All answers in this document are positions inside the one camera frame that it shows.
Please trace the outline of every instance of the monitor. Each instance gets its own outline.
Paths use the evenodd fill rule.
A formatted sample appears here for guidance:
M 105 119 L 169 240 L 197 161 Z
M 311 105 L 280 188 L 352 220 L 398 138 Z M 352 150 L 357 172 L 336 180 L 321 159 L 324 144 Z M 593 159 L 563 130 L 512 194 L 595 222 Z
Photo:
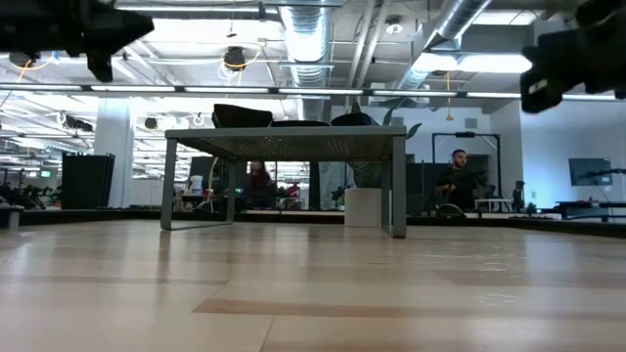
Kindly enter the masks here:
M 612 186 L 610 174 L 589 177 L 590 173 L 610 170 L 608 158 L 571 158 L 569 160 L 569 177 L 572 186 Z

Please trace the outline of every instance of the table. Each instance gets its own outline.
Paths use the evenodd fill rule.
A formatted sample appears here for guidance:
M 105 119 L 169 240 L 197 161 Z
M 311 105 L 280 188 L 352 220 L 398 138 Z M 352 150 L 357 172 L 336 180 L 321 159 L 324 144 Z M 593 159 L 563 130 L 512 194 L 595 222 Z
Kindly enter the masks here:
M 406 127 L 329 126 L 217 128 L 165 131 L 167 150 L 160 224 L 172 228 L 172 189 L 178 144 L 212 154 L 229 163 L 229 185 L 236 182 L 239 162 L 248 161 L 380 161 L 382 226 L 406 238 Z M 226 223 L 235 219 L 235 188 L 229 187 Z
M 580 220 L 600 218 L 608 222 L 609 218 L 624 218 L 623 215 L 611 215 L 612 208 L 626 208 L 626 202 L 597 202 L 589 201 L 558 201 L 558 212 L 562 220 Z
M 474 205 L 475 205 L 476 209 L 478 209 L 478 206 L 479 206 L 481 203 L 485 203 L 485 202 L 486 202 L 486 203 L 488 204 L 488 206 L 489 206 L 489 211 L 488 211 L 488 212 L 491 212 L 491 204 L 492 204 L 492 203 L 500 203 L 500 212 L 502 212 L 503 205 L 506 205 L 506 206 L 507 206 L 507 208 L 509 209 L 509 211 L 512 211 L 512 209 L 513 209 L 513 208 L 512 208 L 512 205 L 511 205 L 511 201 L 510 201 L 509 199 L 503 199 L 503 198 L 476 199 L 476 200 L 474 201 Z

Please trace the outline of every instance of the black partition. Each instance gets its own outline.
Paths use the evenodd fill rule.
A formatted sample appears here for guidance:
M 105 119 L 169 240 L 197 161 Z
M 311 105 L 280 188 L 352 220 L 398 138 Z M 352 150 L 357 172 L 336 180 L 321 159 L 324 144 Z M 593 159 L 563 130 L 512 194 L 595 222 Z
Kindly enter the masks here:
M 62 209 L 109 206 L 115 156 L 64 155 Z

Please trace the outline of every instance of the man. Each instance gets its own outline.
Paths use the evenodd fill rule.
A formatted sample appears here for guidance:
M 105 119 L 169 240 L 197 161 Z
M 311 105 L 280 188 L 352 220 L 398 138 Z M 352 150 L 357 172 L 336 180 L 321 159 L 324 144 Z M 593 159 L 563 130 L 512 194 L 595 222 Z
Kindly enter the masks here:
M 452 153 L 453 163 L 437 181 L 437 191 L 448 198 L 448 203 L 455 204 L 463 211 L 475 208 L 473 190 L 476 188 L 475 177 L 466 170 L 468 154 L 464 150 Z

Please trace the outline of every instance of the ceiling pipe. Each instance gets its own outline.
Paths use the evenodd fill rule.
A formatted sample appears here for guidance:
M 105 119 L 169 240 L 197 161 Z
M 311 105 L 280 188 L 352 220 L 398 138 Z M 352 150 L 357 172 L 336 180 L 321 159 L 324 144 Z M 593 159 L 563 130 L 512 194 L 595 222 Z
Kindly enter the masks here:
M 387 19 L 389 6 L 391 6 L 391 0 L 382 0 L 382 4 L 380 5 L 379 10 L 378 22 L 376 23 L 374 33 L 372 34 L 372 38 L 370 39 L 370 43 L 368 44 L 368 50 L 365 53 L 365 58 L 363 59 L 363 66 L 361 67 L 361 71 L 359 72 L 359 79 L 356 81 L 356 88 L 362 87 L 363 83 L 365 82 L 365 76 L 368 74 L 370 62 L 372 61 L 374 51 L 376 50 L 377 43 L 379 42 L 382 27 L 384 26 L 384 22 Z
M 266 8 L 259 3 L 258 7 L 233 5 L 197 6 L 173 4 L 125 4 L 116 6 L 118 10 L 132 11 L 158 20 L 233 20 L 233 21 L 268 21 L 280 22 L 281 17 L 276 8 Z
M 361 32 L 356 41 L 356 49 L 354 50 L 354 56 L 352 57 L 352 66 L 350 67 L 350 73 L 348 74 L 348 81 L 346 87 L 351 87 L 356 76 L 356 70 L 361 62 L 361 54 L 363 54 L 363 48 L 365 47 L 365 40 L 370 32 L 370 23 L 372 22 L 372 16 L 374 15 L 374 7 L 376 6 L 376 0 L 368 0 L 363 14 L 363 26 Z
M 314 7 L 283 7 L 285 46 L 290 61 L 323 64 L 329 53 L 331 10 Z M 293 85 L 298 88 L 326 87 L 327 66 L 291 66 Z M 324 120 L 324 101 L 303 99 L 298 114 L 305 120 Z
M 421 40 L 418 56 L 402 78 L 396 81 L 393 89 L 414 90 L 420 88 L 430 74 L 429 70 L 420 68 L 418 63 L 422 52 L 443 42 L 461 38 L 490 3 L 491 0 L 446 0 L 441 8 L 441 13 L 434 19 L 432 31 L 418 32 L 418 40 Z

